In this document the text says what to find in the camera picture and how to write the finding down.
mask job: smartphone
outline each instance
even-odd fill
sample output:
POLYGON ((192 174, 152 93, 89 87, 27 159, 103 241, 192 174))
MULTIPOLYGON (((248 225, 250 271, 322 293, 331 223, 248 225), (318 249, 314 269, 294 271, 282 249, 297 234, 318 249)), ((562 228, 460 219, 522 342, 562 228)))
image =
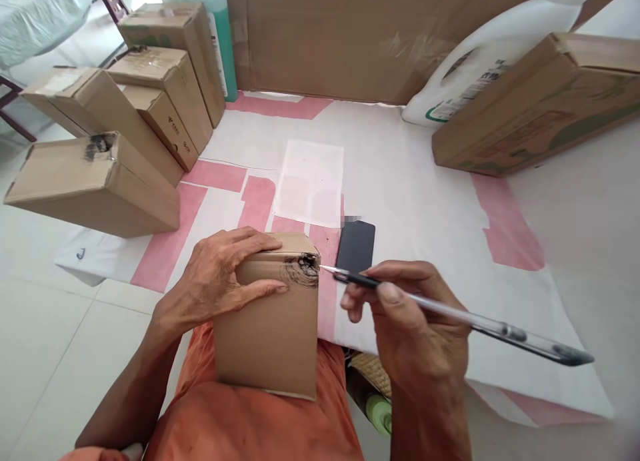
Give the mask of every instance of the smartphone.
POLYGON ((347 221, 340 234, 336 268, 361 272, 373 262, 375 226, 364 221, 347 221))

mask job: ballpoint pen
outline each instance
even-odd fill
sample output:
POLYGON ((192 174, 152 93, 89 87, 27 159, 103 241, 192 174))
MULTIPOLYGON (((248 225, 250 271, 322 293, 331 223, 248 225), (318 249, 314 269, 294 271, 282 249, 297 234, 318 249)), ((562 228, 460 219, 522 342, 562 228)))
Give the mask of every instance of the ballpoint pen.
MULTIPOLYGON (((369 278, 368 276, 352 273, 340 268, 323 265, 320 267, 333 273, 333 277, 343 283, 355 283, 370 289, 377 288, 381 283, 381 281, 375 278, 369 278)), ((415 294, 407 293, 407 296, 415 300, 415 302, 425 310, 436 312, 468 324, 474 331, 512 344, 520 349, 532 352, 533 354, 537 354, 538 356, 542 356, 559 364, 564 364, 565 366, 581 366, 582 364, 589 364, 594 361, 594 357, 588 352, 572 348, 571 346, 545 338, 544 336, 539 336, 538 334, 533 334, 522 328, 517 328, 512 324, 485 318, 484 316, 468 311, 462 311, 415 294)))

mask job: detergent bottle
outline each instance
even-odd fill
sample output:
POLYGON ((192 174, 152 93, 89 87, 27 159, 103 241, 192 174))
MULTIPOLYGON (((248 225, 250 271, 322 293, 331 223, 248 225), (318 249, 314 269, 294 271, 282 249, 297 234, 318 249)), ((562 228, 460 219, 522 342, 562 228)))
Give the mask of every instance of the detergent bottle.
POLYGON ((180 3, 202 1, 209 16, 211 42, 215 51, 220 82, 225 100, 229 102, 238 99, 238 86, 235 80, 235 66, 233 64, 233 42, 231 40, 231 26, 229 24, 229 9, 227 0, 162 0, 164 3, 180 3))
POLYGON ((488 21, 438 66, 422 91, 404 108, 403 119, 439 128, 545 36, 569 31, 585 1, 529 0, 488 21), (448 74, 464 56, 464 61, 448 74))

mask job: cardboard box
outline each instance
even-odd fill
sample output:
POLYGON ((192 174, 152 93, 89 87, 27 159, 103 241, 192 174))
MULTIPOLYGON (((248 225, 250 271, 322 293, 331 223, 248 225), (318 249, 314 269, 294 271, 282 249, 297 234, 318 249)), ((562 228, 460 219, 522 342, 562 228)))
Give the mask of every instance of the cardboard box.
POLYGON ((167 94, 157 88, 135 85, 120 85, 120 88, 182 169, 190 171, 198 152, 167 94))
POLYGON ((117 83, 165 91, 193 145, 198 153, 202 153, 211 139, 213 127, 186 51, 144 46, 132 48, 107 71, 117 83))
POLYGON ((21 96, 76 137, 119 131, 173 186, 184 174, 104 70, 54 68, 21 96))
POLYGON ((247 258, 237 279, 281 280, 289 292, 213 320, 216 379, 314 400, 320 254, 304 233, 271 236, 282 247, 247 258))
POLYGON ((438 165, 502 177, 640 115, 640 41, 554 33, 433 135, 438 165))
POLYGON ((225 96, 211 42, 209 18, 202 3, 143 5, 120 20, 118 29, 130 48, 145 45, 185 50, 198 78, 209 120, 214 128, 220 123, 225 96))
POLYGON ((5 204, 123 238, 180 225, 177 191, 118 132, 33 145, 5 204))
MULTIPOLYGON (((228 0, 238 88, 406 105, 464 38, 527 0, 228 0)), ((577 22, 611 0, 587 0, 577 22)))

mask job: person's left hand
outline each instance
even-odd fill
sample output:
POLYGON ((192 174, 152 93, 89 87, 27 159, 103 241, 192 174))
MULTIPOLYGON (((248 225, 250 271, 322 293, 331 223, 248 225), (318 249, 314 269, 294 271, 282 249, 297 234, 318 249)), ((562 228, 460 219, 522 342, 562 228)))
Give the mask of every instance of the person's left hand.
POLYGON ((200 240, 178 283, 158 302, 152 321, 181 336, 255 299, 287 292, 289 287, 281 281, 241 286, 235 277, 235 269, 247 256, 281 246, 281 241, 250 227, 219 231, 200 240))

